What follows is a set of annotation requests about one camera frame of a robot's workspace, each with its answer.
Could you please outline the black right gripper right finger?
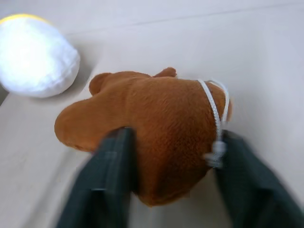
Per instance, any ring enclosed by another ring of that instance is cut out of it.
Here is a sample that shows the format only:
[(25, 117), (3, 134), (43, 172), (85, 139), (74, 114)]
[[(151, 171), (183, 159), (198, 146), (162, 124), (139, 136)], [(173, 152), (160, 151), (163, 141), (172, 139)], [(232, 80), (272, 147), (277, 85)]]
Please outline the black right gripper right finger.
[(232, 228), (304, 228), (304, 212), (249, 144), (230, 131), (223, 141), (215, 174)]

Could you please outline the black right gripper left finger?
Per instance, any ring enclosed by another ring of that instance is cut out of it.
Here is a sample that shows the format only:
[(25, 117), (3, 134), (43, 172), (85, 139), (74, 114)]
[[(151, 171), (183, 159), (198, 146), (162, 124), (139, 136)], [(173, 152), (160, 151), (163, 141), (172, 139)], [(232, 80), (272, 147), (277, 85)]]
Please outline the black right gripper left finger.
[(79, 172), (56, 228), (128, 228), (137, 190), (135, 133), (111, 131)]

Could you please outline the brown plush toy with cord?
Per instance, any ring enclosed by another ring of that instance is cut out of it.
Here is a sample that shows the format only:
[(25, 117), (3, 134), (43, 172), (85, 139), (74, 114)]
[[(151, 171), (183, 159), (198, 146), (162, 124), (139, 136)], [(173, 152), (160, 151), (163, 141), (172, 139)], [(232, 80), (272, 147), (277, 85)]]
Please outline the brown plush toy with cord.
[(179, 79), (172, 67), (154, 76), (101, 73), (88, 90), (90, 98), (58, 115), (56, 137), (68, 147), (92, 152), (110, 131), (131, 127), (139, 171), (135, 193), (148, 206), (183, 197), (206, 175), (207, 158), (232, 114), (221, 83)]

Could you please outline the white and yellow plush toy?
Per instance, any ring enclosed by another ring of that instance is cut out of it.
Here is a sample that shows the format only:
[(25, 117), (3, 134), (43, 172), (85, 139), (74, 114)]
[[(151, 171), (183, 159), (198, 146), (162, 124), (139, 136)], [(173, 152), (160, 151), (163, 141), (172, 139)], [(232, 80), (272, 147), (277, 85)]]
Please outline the white and yellow plush toy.
[(80, 68), (78, 50), (49, 22), (30, 14), (0, 19), (0, 85), (47, 98), (66, 91)]

